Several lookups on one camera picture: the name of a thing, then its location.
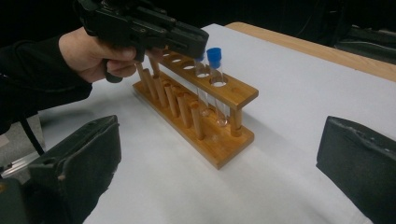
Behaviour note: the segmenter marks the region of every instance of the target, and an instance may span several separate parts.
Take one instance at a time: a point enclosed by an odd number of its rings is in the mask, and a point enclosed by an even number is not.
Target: white tabletop
[[[260,92],[243,108],[254,142],[217,170],[133,90],[137,74],[99,81],[87,100],[40,113],[47,148],[88,121],[119,118],[122,161],[85,223],[371,223],[316,156],[328,116],[396,139],[396,83],[216,24],[204,30],[223,71]]]

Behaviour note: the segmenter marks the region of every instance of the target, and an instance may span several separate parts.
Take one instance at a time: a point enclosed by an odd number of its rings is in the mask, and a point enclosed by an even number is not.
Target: black sleeve
[[[0,49],[0,134],[19,116],[90,95],[92,84],[67,66],[59,38],[20,41]]]

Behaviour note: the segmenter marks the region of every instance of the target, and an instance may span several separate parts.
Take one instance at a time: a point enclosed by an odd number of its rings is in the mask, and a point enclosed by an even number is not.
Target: wooden test tube rack
[[[164,67],[230,108],[229,123],[220,127],[213,105],[209,105],[209,116],[200,116],[197,94],[160,71],[157,63],[150,62],[153,74],[139,64],[141,80],[134,88],[217,169],[253,142],[254,133],[242,125],[242,108],[259,95],[258,90],[227,74],[226,85],[213,87],[210,76],[195,75],[193,59],[167,50],[161,62]]]

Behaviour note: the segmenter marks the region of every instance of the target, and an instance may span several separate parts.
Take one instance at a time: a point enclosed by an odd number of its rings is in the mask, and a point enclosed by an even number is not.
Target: glass test tube
[[[195,75],[197,77],[207,77],[209,76],[206,64],[205,64],[205,55],[203,54],[200,58],[194,59],[195,64]],[[199,111],[202,116],[209,116],[209,102],[207,92],[201,90],[197,87],[197,96],[198,96],[198,104]]]
[[[222,73],[221,66],[221,49],[212,48],[206,51],[207,59],[210,67],[210,83],[214,87],[222,87],[226,84]],[[228,123],[228,106],[222,101],[215,99],[217,123],[220,127],[226,126]]]

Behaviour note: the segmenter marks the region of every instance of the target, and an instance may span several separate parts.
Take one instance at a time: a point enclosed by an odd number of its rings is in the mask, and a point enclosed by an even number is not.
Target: human hand
[[[88,35],[81,27],[62,35],[59,49],[67,65],[87,82],[105,78],[106,71],[116,77],[129,77],[136,72],[135,47],[120,48]],[[160,62],[161,49],[146,50],[146,55]]]

